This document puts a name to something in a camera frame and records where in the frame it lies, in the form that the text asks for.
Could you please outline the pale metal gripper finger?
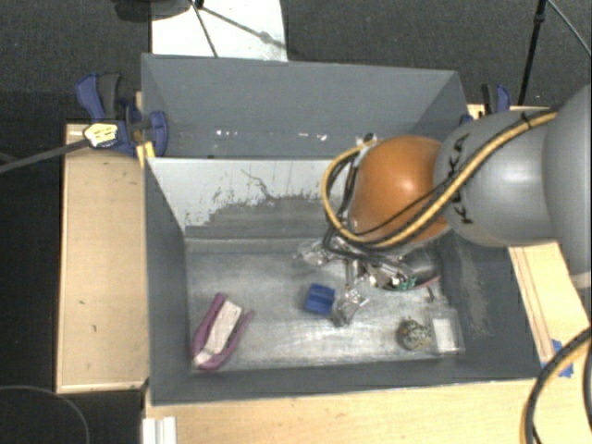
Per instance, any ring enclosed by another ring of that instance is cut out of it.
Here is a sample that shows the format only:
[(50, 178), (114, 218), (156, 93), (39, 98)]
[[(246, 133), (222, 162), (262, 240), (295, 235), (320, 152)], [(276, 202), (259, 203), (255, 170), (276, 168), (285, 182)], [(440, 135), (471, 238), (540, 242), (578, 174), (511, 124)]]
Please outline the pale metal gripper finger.
[(356, 314), (365, 308), (370, 300), (358, 290), (346, 290), (334, 302), (331, 321), (335, 327), (347, 327)]
[(294, 259), (309, 266), (323, 267), (334, 260), (331, 252), (325, 249), (320, 240), (311, 240), (296, 248)]

